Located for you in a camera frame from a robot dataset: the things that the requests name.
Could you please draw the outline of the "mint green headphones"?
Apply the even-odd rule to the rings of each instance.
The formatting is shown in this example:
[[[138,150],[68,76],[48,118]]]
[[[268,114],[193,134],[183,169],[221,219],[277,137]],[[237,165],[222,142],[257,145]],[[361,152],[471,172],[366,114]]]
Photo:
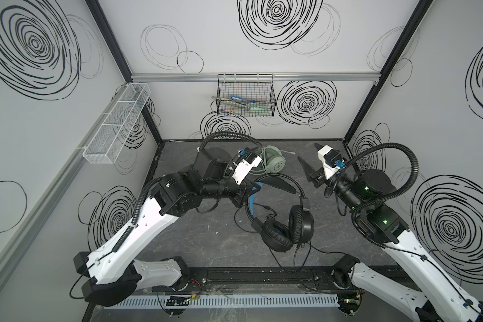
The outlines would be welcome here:
[[[283,151],[276,146],[264,146],[259,153],[262,161],[256,168],[250,171],[250,174],[261,175],[281,172],[287,163],[283,153],[295,155],[294,152]]]

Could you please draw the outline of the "black and blue headphones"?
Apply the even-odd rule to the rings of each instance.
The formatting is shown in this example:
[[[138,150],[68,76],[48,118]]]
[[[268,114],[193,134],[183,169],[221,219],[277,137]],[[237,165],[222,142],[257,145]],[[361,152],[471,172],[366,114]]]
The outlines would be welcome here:
[[[292,177],[281,173],[263,174],[257,177],[254,182],[261,189],[261,179],[266,177],[280,177],[295,187],[296,194],[299,196],[299,204],[290,208],[288,224],[271,217],[261,221],[253,215],[253,206],[247,203],[245,211],[250,221],[251,227],[258,233],[262,241],[275,252],[288,252],[294,245],[300,246],[311,241],[314,235],[314,217],[311,214],[309,199],[304,189]]]

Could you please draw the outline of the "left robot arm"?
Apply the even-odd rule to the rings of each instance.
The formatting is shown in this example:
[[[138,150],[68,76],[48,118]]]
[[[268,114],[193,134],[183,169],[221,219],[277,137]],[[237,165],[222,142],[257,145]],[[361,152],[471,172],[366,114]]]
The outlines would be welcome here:
[[[76,272],[87,279],[81,299],[111,307],[144,288],[185,288],[191,274],[181,257],[143,262],[137,255],[204,199],[229,199],[237,208],[247,205],[260,190],[248,175],[261,163],[262,148],[249,135],[219,131],[203,139],[193,164],[149,181],[131,219],[96,250],[75,256]]]

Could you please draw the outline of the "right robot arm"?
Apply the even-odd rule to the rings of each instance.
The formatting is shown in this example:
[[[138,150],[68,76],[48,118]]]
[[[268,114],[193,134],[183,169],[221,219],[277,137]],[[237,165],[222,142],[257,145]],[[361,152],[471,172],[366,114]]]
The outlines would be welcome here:
[[[315,147],[322,163],[320,169],[315,170],[299,158],[307,180],[316,187],[324,185],[326,197],[335,195],[350,211],[356,231],[392,257],[416,288],[406,287],[349,256],[337,263],[333,273],[345,283],[372,293],[412,321],[483,321],[483,301],[465,291],[421,245],[406,221],[386,204],[415,184],[419,161],[413,151],[389,142],[346,160],[331,146]],[[409,159],[410,175],[399,188],[382,170],[365,170],[357,178],[346,174],[359,159],[386,149],[401,151]]]

